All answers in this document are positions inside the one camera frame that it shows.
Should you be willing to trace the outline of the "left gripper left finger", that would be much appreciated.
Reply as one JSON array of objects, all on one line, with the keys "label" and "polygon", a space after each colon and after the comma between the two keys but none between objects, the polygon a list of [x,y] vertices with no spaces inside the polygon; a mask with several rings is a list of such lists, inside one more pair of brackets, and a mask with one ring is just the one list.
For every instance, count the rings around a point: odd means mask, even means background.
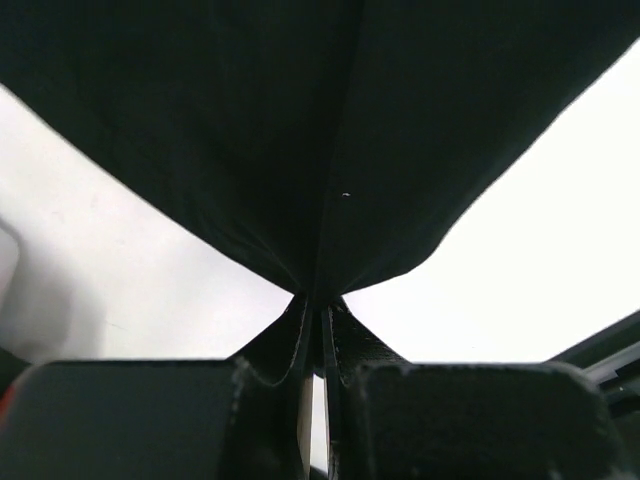
[{"label": "left gripper left finger", "polygon": [[224,360],[65,361],[20,375],[5,479],[305,479],[312,312],[295,296]]}]

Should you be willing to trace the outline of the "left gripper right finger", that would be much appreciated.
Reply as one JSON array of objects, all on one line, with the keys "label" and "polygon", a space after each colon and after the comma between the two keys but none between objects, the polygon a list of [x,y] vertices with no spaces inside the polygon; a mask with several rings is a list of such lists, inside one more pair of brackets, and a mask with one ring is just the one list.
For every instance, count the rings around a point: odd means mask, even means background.
[{"label": "left gripper right finger", "polygon": [[332,479],[635,479],[605,397],[561,362],[412,363],[320,315]]}]

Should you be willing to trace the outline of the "black printed t shirt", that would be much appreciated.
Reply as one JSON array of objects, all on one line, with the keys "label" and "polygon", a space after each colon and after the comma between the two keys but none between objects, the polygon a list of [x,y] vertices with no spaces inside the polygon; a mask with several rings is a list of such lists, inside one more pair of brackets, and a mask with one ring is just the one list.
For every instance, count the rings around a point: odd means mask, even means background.
[{"label": "black printed t shirt", "polygon": [[638,39],[635,1],[5,1],[1,81],[256,274],[424,262]]}]

